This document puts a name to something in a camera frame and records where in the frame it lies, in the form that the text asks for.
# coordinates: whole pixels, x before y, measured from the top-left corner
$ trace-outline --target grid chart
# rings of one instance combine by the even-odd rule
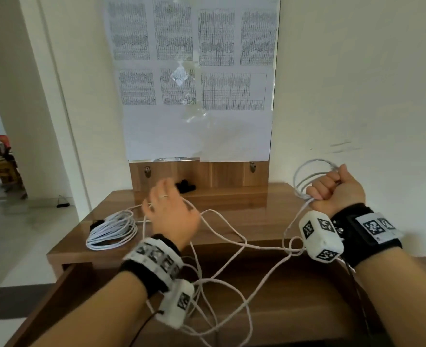
[[[203,73],[202,107],[206,110],[264,110],[251,100],[251,73]]]
[[[149,38],[142,2],[109,2],[110,33],[115,60],[148,60]]]
[[[198,11],[201,66],[234,64],[235,12],[228,9]]]
[[[274,62],[277,12],[242,10],[242,66],[267,66]]]
[[[152,70],[120,71],[121,101],[124,105],[156,104]]]
[[[191,7],[154,1],[157,59],[193,60]]]
[[[195,104],[195,74],[193,69],[185,69],[186,78],[176,80],[173,70],[161,69],[163,104]]]

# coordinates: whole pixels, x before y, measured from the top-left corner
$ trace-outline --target table surface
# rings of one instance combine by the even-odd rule
[[[86,247],[89,226],[96,220],[104,219],[114,212],[141,204],[146,196],[145,192],[133,192],[132,190],[112,192],[49,251],[47,257],[51,265],[54,267],[71,263],[121,260],[141,238],[142,224],[140,223],[138,234],[132,241],[121,247],[105,251],[92,251]],[[271,243],[273,246],[280,246],[284,230],[303,204],[303,201],[295,196],[293,188],[286,183],[196,190],[183,197],[192,202],[200,211],[214,209],[220,212],[237,231],[248,239],[249,243],[267,241],[268,246]],[[136,208],[134,212],[137,220],[143,219],[140,207]],[[209,212],[204,215],[204,218],[216,232],[228,239],[241,242],[240,238],[218,215]],[[148,223],[146,236],[150,236],[150,234],[151,227]],[[295,235],[299,235],[297,222],[287,236]],[[196,248],[204,245],[224,244],[224,241],[212,233],[204,223],[201,223],[192,242]]]

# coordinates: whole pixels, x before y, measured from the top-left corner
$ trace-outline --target forearm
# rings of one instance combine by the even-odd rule
[[[399,247],[356,266],[356,273],[397,347],[426,347],[426,272]]]
[[[141,281],[121,272],[32,346],[120,347],[146,299]]]

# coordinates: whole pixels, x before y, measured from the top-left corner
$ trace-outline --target black cord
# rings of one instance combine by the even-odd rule
[[[351,267],[349,266],[348,262],[346,262],[346,260],[343,257],[342,257],[342,259],[345,262],[346,269],[348,269],[349,276],[351,277],[351,280],[353,281],[353,286],[354,286],[354,289],[356,290],[356,293],[357,293],[357,296],[358,296],[358,300],[359,300],[359,306],[360,306],[360,308],[362,310],[362,315],[364,316],[364,322],[366,323],[367,334],[369,336],[369,339],[372,341],[372,333],[370,332],[370,326],[369,326],[369,322],[367,320],[366,310],[365,310],[364,305],[362,303],[362,298],[360,297],[360,292],[359,292],[359,289],[358,289],[358,284],[356,282],[356,279],[354,278],[353,271],[352,271]]]
[[[152,320],[152,318],[153,318],[155,315],[157,315],[158,313],[163,314],[163,313],[164,313],[164,311],[163,311],[163,310],[158,310],[158,311],[156,311],[156,312],[152,313],[152,314],[151,314],[151,315],[147,318],[147,320],[146,320],[146,321],[144,321],[144,324],[142,324],[142,326],[139,328],[138,332],[136,333],[136,336],[132,339],[132,341],[131,341],[131,343],[129,344],[129,346],[128,346],[128,347],[131,347],[131,346],[134,344],[134,342],[136,341],[136,338],[138,338],[138,336],[139,336],[139,334],[141,333],[141,331],[142,331],[142,329],[144,328],[144,326],[146,326],[146,325],[147,325],[147,323],[148,323],[149,321],[151,321],[151,320]]]

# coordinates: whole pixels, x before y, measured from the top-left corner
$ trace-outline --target left hand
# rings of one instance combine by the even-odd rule
[[[199,211],[187,209],[172,178],[162,179],[152,187],[149,200],[152,209],[145,199],[142,210],[152,222],[153,233],[162,234],[182,251],[197,233]]]

